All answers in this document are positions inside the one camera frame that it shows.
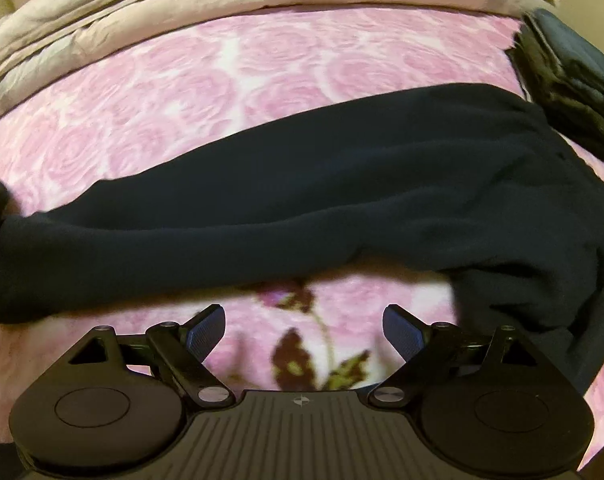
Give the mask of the dark navy fleece pants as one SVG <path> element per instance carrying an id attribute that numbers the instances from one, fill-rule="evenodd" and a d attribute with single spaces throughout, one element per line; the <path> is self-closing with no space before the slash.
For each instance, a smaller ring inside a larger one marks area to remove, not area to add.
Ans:
<path id="1" fill-rule="evenodd" d="M 282 118 L 30 216 L 9 200 L 0 183 L 3 324 L 375 254 L 445 274 L 463 328 L 518 327 L 580 391 L 604 364 L 604 182 L 488 84 Z"/>

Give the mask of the pink rose bed sheet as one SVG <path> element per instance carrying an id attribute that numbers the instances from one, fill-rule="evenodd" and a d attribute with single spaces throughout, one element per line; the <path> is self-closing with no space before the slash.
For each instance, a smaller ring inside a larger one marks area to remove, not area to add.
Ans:
<path id="1" fill-rule="evenodd" d="M 512 18 L 404 6 L 279 9 L 180 29 L 89 65 L 4 116 L 0 181 L 31 214 L 303 110 L 444 82 L 518 92 L 506 56 L 517 29 Z M 448 321 L 452 301 L 443 278 L 368 260 L 285 284 L 0 325 L 0 442 L 14 400 L 96 324 L 141 333 L 218 302 L 227 332 L 209 365 L 228 386 L 329 389 L 398 368 L 381 333 L 385 306 Z"/>

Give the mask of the stack of folded clothes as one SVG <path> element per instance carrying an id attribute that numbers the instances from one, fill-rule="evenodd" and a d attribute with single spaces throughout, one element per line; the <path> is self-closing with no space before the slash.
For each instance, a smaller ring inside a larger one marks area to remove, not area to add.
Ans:
<path id="1" fill-rule="evenodd" d="M 506 54 L 547 122 L 604 162 L 604 54 L 555 14 L 522 17 Z"/>

